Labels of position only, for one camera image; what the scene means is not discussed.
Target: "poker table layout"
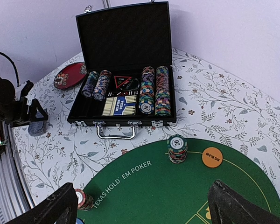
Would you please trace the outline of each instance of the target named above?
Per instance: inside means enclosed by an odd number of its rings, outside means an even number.
[[[207,194],[219,179],[257,206],[280,217],[280,200],[266,174],[233,148],[187,139],[187,159],[173,164],[167,141],[136,148],[103,168],[84,188],[94,208],[78,211],[85,224],[211,224]],[[223,154],[217,168],[202,162],[206,148]]]

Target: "case lid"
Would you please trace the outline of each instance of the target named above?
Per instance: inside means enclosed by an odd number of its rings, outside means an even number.
[[[172,64],[168,2],[103,9],[76,19],[88,71]]]

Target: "cable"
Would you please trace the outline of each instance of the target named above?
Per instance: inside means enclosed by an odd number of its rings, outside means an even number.
[[[2,53],[2,52],[0,52],[0,55],[2,55],[2,56],[4,56],[5,58],[7,58],[7,59],[10,61],[10,63],[13,65],[14,71],[15,71],[15,77],[16,77],[16,79],[17,79],[17,87],[19,87],[19,75],[18,75],[18,71],[17,71],[17,68],[16,68],[16,66],[15,66],[15,64],[14,64],[14,62],[13,62],[13,60],[11,60],[10,57],[8,57],[6,54],[4,54],[4,53]]]

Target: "poker chip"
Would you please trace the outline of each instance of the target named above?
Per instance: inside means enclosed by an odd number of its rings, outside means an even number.
[[[80,218],[77,218],[76,219],[76,224],[84,224],[84,222]]]
[[[167,140],[168,158],[171,162],[179,164],[185,161],[188,151],[187,140],[179,134],[172,135]]]
[[[155,111],[157,116],[170,116],[169,70],[166,66],[156,69]]]
[[[98,82],[93,91],[93,97],[96,100],[102,101],[105,99],[111,76],[111,72],[107,70],[101,71],[98,77]]]
[[[142,72],[139,110],[144,114],[154,112],[154,69],[150,66],[145,67]]]
[[[86,98],[91,98],[94,88],[97,84],[99,74],[96,71],[92,71],[89,73],[89,76],[87,77],[86,83],[83,86],[83,89],[81,91],[82,95]]]
[[[93,198],[84,193],[81,189],[75,189],[78,198],[78,209],[82,211],[88,211],[93,208]]]

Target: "case handle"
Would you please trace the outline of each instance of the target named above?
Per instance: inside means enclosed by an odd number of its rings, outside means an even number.
[[[102,134],[102,125],[105,124],[104,121],[94,121],[94,126],[97,128],[97,135],[99,138],[101,139],[124,139],[124,140],[131,140],[133,138],[135,138],[136,134],[137,134],[137,130],[136,128],[142,124],[141,121],[128,121],[128,124],[131,126],[132,128],[132,135],[130,136],[125,136],[125,135],[103,135]]]

